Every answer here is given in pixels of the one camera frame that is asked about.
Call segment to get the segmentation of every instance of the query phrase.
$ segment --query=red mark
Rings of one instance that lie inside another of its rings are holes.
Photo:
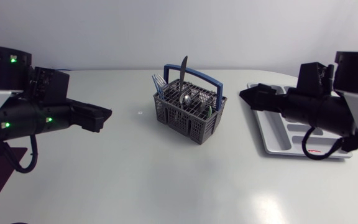
[[[309,149],[308,151],[309,151],[309,152],[321,152],[321,151],[319,151],[319,150],[312,150],[312,149]]]

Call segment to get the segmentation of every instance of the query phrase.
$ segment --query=knife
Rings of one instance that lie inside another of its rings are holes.
[[[187,64],[187,56],[183,59],[180,65],[179,97],[181,96],[181,89],[183,88],[183,80],[185,79],[186,64]]]

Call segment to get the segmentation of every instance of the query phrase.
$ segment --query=blue handle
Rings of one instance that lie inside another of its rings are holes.
[[[164,80],[168,82],[169,79],[169,70],[170,69],[174,69],[174,70],[178,70],[180,71],[180,66],[179,65],[171,65],[171,64],[167,64],[164,66]],[[205,75],[204,73],[201,73],[199,71],[196,71],[194,69],[191,68],[186,68],[186,73],[189,73],[191,75],[194,75],[198,78],[201,78],[204,81],[207,81],[208,83],[216,86],[217,90],[217,97],[216,97],[216,110],[219,111],[222,107],[222,94],[223,94],[223,84],[219,81],[217,81],[216,79]]]

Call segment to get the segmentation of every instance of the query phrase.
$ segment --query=utensil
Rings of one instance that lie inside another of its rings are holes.
[[[185,79],[186,64],[187,64],[187,56],[183,59],[180,65],[179,96],[181,96],[181,89],[183,88],[183,80]]]
[[[206,106],[206,103],[205,102],[202,102],[199,106],[198,106],[198,112],[199,113],[202,113],[205,109],[205,106]]]
[[[209,118],[211,115],[212,115],[212,106],[210,105],[208,108],[208,115],[206,117]]]
[[[152,76],[152,79],[153,79],[153,82],[154,82],[154,85],[155,85],[155,88],[157,89],[157,93],[159,94],[160,98],[165,100],[164,99],[164,92],[161,90],[160,86],[158,85],[156,79],[154,76]]]
[[[189,95],[186,95],[183,102],[185,103],[186,106],[190,106],[191,105],[191,97]]]
[[[159,74],[154,74],[154,78],[161,90],[164,90],[166,87],[168,87],[168,83]]]

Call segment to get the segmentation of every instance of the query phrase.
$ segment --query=fork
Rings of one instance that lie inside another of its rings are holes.
[[[164,90],[166,87],[168,87],[168,83],[159,74],[154,74],[154,77],[161,90]]]
[[[157,89],[157,93],[160,95],[161,99],[165,100],[164,99],[164,92],[161,90],[160,85],[156,81],[156,78],[153,75],[152,75],[152,78],[153,78],[155,88]]]

